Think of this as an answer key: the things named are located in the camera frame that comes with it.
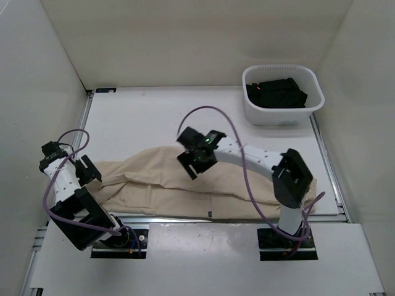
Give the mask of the beige trousers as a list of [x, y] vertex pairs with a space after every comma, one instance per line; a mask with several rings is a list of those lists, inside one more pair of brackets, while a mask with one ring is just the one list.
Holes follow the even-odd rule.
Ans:
[[101, 181], [87, 188], [108, 211], [214, 220], [258, 220], [243, 170], [217, 163], [192, 180], [177, 156], [181, 148], [146, 149], [121, 162], [97, 162]]

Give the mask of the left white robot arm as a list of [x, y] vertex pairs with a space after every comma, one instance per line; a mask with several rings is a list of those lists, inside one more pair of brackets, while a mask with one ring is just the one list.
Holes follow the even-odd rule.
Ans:
[[51, 218], [74, 247], [82, 251], [101, 242], [113, 249], [141, 248], [135, 231], [105, 211], [86, 188], [93, 181], [102, 181], [87, 155], [74, 157], [72, 146], [53, 141], [41, 150], [44, 159], [39, 170], [51, 179], [57, 200], [49, 209]]

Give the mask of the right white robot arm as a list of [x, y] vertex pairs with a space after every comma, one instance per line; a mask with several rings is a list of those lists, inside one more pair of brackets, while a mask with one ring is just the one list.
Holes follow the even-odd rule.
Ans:
[[230, 163], [241, 167], [243, 173], [252, 171], [271, 181], [280, 203], [280, 219], [277, 225], [268, 225], [277, 232], [279, 243], [290, 247], [308, 238], [310, 227], [303, 204], [313, 176], [298, 151], [280, 153], [243, 146], [219, 131], [203, 135], [191, 127], [177, 137], [177, 142], [185, 149], [177, 159], [191, 179], [216, 163]]

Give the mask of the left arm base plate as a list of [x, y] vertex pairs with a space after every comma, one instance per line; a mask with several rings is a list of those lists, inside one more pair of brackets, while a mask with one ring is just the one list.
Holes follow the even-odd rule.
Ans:
[[94, 259], [145, 259], [148, 248], [149, 228], [138, 226], [121, 230], [122, 237], [97, 241], [91, 248]]

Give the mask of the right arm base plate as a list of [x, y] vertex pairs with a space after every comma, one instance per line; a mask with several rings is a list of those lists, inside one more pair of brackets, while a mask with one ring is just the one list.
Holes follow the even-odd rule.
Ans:
[[260, 261], [311, 261], [318, 260], [314, 237], [304, 241], [284, 238], [271, 228], [257, 229]]

